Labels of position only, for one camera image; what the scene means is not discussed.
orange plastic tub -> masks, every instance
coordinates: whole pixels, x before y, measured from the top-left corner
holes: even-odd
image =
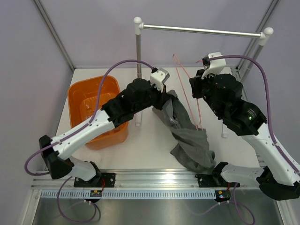
[[[87,118],[91,117],[95,111],[99,84],[103,76],[91,78],[73,84],[68,91],[67,99],[69,104],[69,114],[71,128],[77,126]],[[107,76],[104,80],[98,109],[101,108],[111,98],[120,93],[117,80],[112,76]],[[99,150],[108,146],[122,143],[128,136],[128,122],[120,125],[114,130],[108,131],[94,138],[86,145],[90,149]]]

black mounting bracket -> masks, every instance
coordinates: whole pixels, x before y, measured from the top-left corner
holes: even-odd
[[[116,174],[113,172],[101,172],[100,180],[97,184],[91,185],[90,183],[80,179],[75,178],[74,187],[75,188],[102,188],[102,182],[104,181],[104,188],[114,188],[116,182]]]
[[[221,176],[215,177],[207,174],[196,174],[195,177],[198,180],[200,188],[227,188],[228,182],[225,181]],[[231,187],[234,187],[235,182],[230,183]]]

wire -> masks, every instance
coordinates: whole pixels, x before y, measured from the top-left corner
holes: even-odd
[[[104,186],[105,186],[105,180],[104,180],[104,179],[101,180],[101,185],[102,185],[102,190],[101,190],[101,192],[103,192]]]
[[[246,205],[244,205],[244,204],[239,203],[239,202],[236,201],[236,198],[235,198],[235,189],[236,189],[237,185],[238,185],[238,183],[235,183],[235,185],[234,185],[234,187],[233,187],[233,203],[234,203],[234,205],[235,205],[236,212],[238,213],[240,219],[243,221],[244,224],[246,224],[246,225],[254,225],[254,224],[255,224],[255,216],[254,216],[253,212],[252,212]],[[250,214],[251,214],[251,216],[252,216],[252,219],[253,219],[253,222],[252,222],[252,223],[248,223],[248,222],[246,222],[246,221],[244,220],[243,216],[242,216],[241,213],[240,213],[240,210],[239,210],[239,208],[238,208],[238,205],[244,207],[245,209],[247,209],[247,210],[250,212]]]
[[[70,222],[73,222],[73,223],[76,223],[76,224],[86,224],[86,223],[89,223],[89,222],[91,222],[91,221],[93,220],[93,218],[95,218],[95,216],[96,216],[97,205],[96,205],[95,203],[89,202],[89,204],[92,204],[92,206],[94,206],[95,211],[94,211],[93,216],[92,216],[90,219],[85,220],[85,221],[77,221],[77,220],[70,219],[69,217],[67,217],[67,216],[64,214],[64,212],[63,212],[63,211],[61,210],[61,208],[60,208],[60,199],[59,199],[59,197],[60,197],[60,192],[61,192],[62,188],[64,187],[64,185],[65,185],[71,178],[72,178],[72,177],[69,177],[68,179],[66,179],[66,180],[62,183],[61,187],[60,187],[59,190],[58,190],[57,197],[56,197],[56,203],[57,203],[58,211],[60,212],[60,214],[61,214],[62,217],[64,217],[66,220],[68,220],[68,221],[70,221]]]
[[[195,121],[195,118],[194,118],[194,115],[193,115],[191,106],[190,106],[190,104],[189,104],[189,102],[188,102],[188,98],[187,98],[186,92],[185,92],[185,90],[184,90],[183,83],[182,83],[181,77],[180,77],[180,75],[179,75],[179,71],[178,71],[177,64],[176,64],[176,61],[175,61],[175,58],[174,58],[174,57],[176,58],[177,63],[181,66],[181,68],[182,68],[182,69],[184,70],[184,72],[186,73],[187,77],[188,77],[188,78],[191,78],[191,76],[188,74],[188,72],[186,71],[186,69],[184,68],[184,66],[180,63],[179,58],[177,57],[177,55],[176,55],[176,54],[173,54],[173,62],[174,62],[174,64],[175,64],[177,76],[178,76],[178,78],[179,78],[179,81],[180,81],[180,84],[181,84],[181,87],[182,87],[184,96],[186,97],[187,105],[188,105],[189,111],[190,111],[190,113],[191,113],[193,122],[194,122],[194,124],[195,124],[195,126],[196,126],[196,129],[198,130],[198,126],[196,125],[196,121]],[[201,129],[203,129],[203,127],[202,127],[202,125],[201,125],[201,120],[202,120],[202,119],[201,119],[201,112],[200,112],[200,107],[199,107],[198,99],[196,99],[196,101],[197,101],[197,107],[198,107],[198,113],[199,113],[199,119],[200,119],[200,120],[199,120],[199,127],[200,127]]]
[[[236,189],[237,185],[238,185],[238,183],[235,183],[234,188],[233,188],[233,201],[219,202],[218,204],[215,204],[215,205],[211,206],[211,207],[210,207],[208,210],[206,210],[205,212],[202,212],[202,213],[196,213],[196,212],[193,212],[193,211],[187,206],[187,204],[186,204],[185,202],[184,202],[184,204],[185,204],[187,210],[188,210],[191,214],[193,214],[193,215],[195,215],[195,216],[204,216],[204,215],[208,214],[210,211],[212,211],[215,207],[217,207],[217,206],[219,206],[219,205],[221,205],[221,204],[226,204],[226,203],[227,203],[227,204],[234,204],[234,205],[235,205],[235,208],[236,208],[236,211],[237,211],[237,213],[238,213],[240,219],[243,221],[243,223],[246,224],[246,225],[255,225],[256,219],[255,219],[254,213],[251,211],[251,209],[249,209],[249,208],[248,208],[246,205],[244,205],[243,203],[240,203],[240,202],[237,202],[237,201],[236,201],[236,198],[235,198],[235,189]],[[248,222],[245,221],[245,219],[244,219],[243,216],[241,215],[240,210],[238,209],[238,206],[241,206],[241,207],[245,208],[245,209],[251,214],[251,217],[252,217],[252,220],[253,220],[252,223],[248,223]]]
[[[268,128],[269,128],[269,133],[270,133],[271,139],[273,141],[274,146],[277,148],[278,152],[281,154],[281,156],[286,160],[286,162],[293,168],[293,170],[296,173],[299,173],[299,169],[291,162],[291,160],[288,158],[288,156],[286,156],[286,154],[283,152],[281,147],[278,145],[277,140],[275,138],[275,135],[274,135],[274,132],[273,132],[273,127],[272,127],[272,120],[271,120],[269,86],[268,86],[266,73],[263,70],[262,66],[257,61],[255,61],[254,59],[252,59],[250,57],[247,57],[247,56],[243,56],[243,55],[225,55],[225,56],[218,56],[218,57],[210,58],[210,59],[207,59],[207,60],[212,61],[212,60],[219,60],[219,59],[235,59],[235,58],[248,60],[248,61],[252,62],[253,64],[255,64],[258,67],[258,69],[261,71],[263,82],[264,82],[264,87],[265,87],[265,91],[266,91]]]
[[[144,62],[144,61],[140,61],[140,60],[123,60],[123,61],[121,61],[121,62],[118,62],[118,63],[114,64],[112,67],[110,67],[110,68],[107,70],[107,72],[103,75],[103,78],[101,79],[101,82],[100,82],[100,85],[99,85],[99,89],[98,89],[98,94],[97,94],[97,100],[96,100],[95,111],[94,111],[94,114],[92,115],[92,117],[90,118],[89,122],[86,123],[86,124],[84,124],[84,125],[83,125],[82,127],[80,127],[78,130],[76,130],[76,131],[72,132],[71,134],[65,136],[65,137],[62,138],[59,142],[52,143],[52,144],[50,144],[50,145],[48,145],[48,146],[46,146],[46,147],[44,147],[44,148],[42,148],[42,149],[36,151],[36,152],[33,153],[31,156],[29,156],[29,158],[26,160],[25,165],[24,165],[24,169],[25,169],[26,173],[28,173],[28,174],[31,175],[31,176],[43,176],[43,175],[49,174],[49,172],[33,173],[33,172],[29,171],[29,169],[28,169],[28,164],[29,164],[29,162],[30,162],[36,155],[38,155],[39,153],[41,153],[41,152],[43,152],[43,151],[45,151],[45,150],[47,150],[47,149],[49,149],[49,148],[52,148],[53,146],[58,145],[59,143],[61,143],[61,142],[65,141],[65,140],[67,140],[68,138],[70,138],[70,137],[72,137],[72,136],[78,134],[79,132],[81,132],[83,129],[85,129],[85,128],[86,128],[86,127],[94,120],[94,118],[95,118],[95,116],[96,116],[96,113],[97,113],[97,110],[98,110],[98,105],[99,105],[99,101],[100,101],[100,92],[101,92],[101,88],[102,88],[102,85],[103,85],[103,82],[104,82],[105,78],[107,77],[107,75],[108,75],[114,68],[116,68],[117,66],[119,66],[119,65],[121,65],[121,64],[123,64],[123,63],[127,63],[127,62],[137,62],[137,63],[142,63],[142,64],[148,66],[149,68],[154,69],[154,67],[151,66],[150,64],[148,64],[148,63],[146,63],[146,62]]]
[[[69,211],[70,209],[72,209],[74,206],[79,205],[79,204],[83,204],[83,203],[86,204],[87,202],[86,202],[86,201],[75,202],[74,204],[70,205],[66,210],[64,210],[63,213],[65,214],[67,211]],[[55,215],[55,216],[49,215],[48,211],[50,211],[50,210],[48,210],[48,209],[46,208],[46,206],[47,206],[47,204],[45,204],[45,213],[46,213],[46,215],[47,215],[47,217],[48,217],[49,219],[57,219],[58,217],[61,217],[61,216],[62,216],[61,214],[58,214],[58,215]],[[101,218],[101,211],[100,211],[100,209],[99,209],[99,207],[98,207],[97,205],[96,205],[96,208],[97,208],[97,211],[98,211],[98,213],[99,213],[99,218],[98,218],[97,221],[99,221],[100,218]]]
[[[229,191],[229,193],[231,193],[231,191],[230,191],[230,183],[229,182],[228,182],[228,187],[227,187],[226,191]]]

metal corner post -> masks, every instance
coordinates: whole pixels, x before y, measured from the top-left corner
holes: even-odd
[[[57,32],[54,29],[54,26],[51,23],[50,17],[47,14],[45,7],[43,6],[43,4],[41,3],[40,0],[32,0],[33,4],[35,4],[35,6],[37,7],[37,11],[40,13],[42,19],[44,20],[49,32],[51,33],[52,37],[54,38],[55,43],[57,44],[62,57],[65,59],[66,63],[69,65],[70,69],[72,71],[74,71],[76,69],[76,67],[74,66],[69,54],[67,53],[64,45],[62,44]]]

horizontal bar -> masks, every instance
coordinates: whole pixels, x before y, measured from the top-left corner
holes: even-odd
[[[202,34],[218,34],[218,35],[229,35],[238,36],[246,38],[261,38],[260,33],[245,33],[245,32],[234,32],[234,31],[223,31],[223,30],[206,30],[197,28],[185,28],[185,27],[169,27],[169,26],[156,26],[156,25],[146,25],[142,26],[142,29],[149,30],[169,30],[169,31],[180,31],[188,33],[202,33]]]

